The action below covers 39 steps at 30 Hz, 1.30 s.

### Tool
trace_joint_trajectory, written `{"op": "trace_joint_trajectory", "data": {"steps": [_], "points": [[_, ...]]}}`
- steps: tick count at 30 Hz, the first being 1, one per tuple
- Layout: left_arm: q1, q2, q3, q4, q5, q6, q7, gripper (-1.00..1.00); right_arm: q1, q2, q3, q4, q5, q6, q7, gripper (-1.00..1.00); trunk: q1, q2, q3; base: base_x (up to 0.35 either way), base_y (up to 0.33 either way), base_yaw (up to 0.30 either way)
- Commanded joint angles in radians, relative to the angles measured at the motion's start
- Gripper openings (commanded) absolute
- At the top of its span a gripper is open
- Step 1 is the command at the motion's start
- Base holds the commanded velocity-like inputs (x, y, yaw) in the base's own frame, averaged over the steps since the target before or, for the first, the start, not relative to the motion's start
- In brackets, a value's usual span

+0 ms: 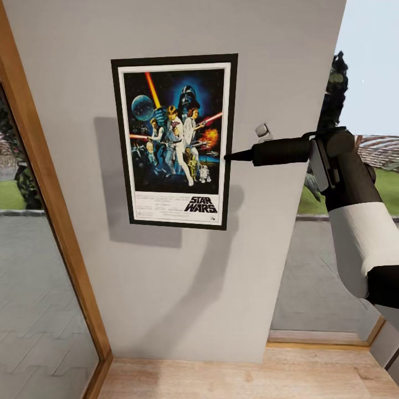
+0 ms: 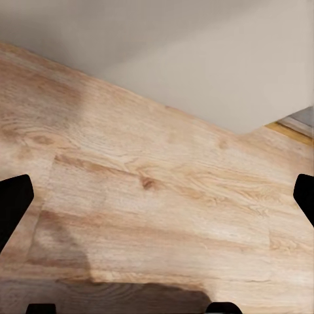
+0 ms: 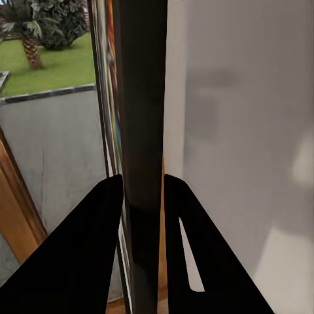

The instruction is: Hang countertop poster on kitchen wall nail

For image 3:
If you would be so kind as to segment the poster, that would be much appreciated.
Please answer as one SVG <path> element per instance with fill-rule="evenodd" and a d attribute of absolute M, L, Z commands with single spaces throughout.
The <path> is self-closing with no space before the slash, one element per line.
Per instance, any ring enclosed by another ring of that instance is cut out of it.
<path fill-rule="evenodd" d="M 87 0 L 126 314 L 157 314 L 168 0 Z"/>

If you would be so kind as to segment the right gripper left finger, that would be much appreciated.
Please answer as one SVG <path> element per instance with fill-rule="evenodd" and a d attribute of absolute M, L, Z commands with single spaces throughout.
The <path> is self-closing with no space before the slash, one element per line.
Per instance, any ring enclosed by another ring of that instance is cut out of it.
<path fill-rule="evenodd" d="M 105 314 L 124 199 L 100 181 L 0 288 L 0 314 Z"/>

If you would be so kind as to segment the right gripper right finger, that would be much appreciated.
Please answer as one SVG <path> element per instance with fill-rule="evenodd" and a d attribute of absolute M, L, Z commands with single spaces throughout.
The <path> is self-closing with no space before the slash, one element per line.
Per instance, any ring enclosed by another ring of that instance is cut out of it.
<path fill-rule="evenodd" d="M 165 175 L 169 314 L 274 314 L 190 187 Z M 190 288 L 181 218 L 205 292 Z"/>

